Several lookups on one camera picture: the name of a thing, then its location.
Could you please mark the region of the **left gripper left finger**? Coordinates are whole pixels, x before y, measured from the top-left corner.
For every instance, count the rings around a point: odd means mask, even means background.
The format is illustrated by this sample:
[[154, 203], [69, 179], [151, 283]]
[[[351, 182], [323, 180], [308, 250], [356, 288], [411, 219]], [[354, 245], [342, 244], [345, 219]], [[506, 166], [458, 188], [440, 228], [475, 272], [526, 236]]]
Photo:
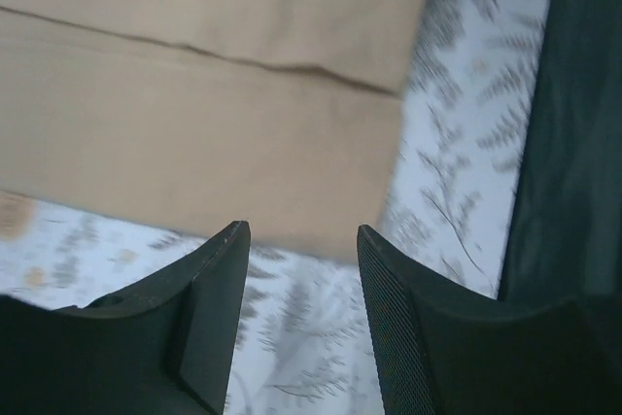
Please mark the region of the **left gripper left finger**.
[[220, 414], [251, 231], [228, 225], [190, 254], [86, 307], [1, 299], [5, 414]]

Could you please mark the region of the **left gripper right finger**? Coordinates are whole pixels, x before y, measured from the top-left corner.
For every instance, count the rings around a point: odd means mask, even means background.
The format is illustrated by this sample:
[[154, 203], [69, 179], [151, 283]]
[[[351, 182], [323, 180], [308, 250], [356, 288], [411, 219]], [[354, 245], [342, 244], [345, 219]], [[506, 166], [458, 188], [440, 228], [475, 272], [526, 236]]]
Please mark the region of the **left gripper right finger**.
[[363, 298], [388, 414], [617, 414], [621, 299], [537, 307], [491, 299], [357, 235]]

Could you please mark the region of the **beige t shirt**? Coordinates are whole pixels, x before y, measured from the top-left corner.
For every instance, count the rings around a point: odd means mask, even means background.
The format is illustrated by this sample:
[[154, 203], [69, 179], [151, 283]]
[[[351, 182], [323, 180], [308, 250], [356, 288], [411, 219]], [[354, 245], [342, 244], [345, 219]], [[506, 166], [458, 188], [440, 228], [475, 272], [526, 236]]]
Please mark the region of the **beige t shirt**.
[[355, 258], [427, 0], [1, 0], [1, 187]]

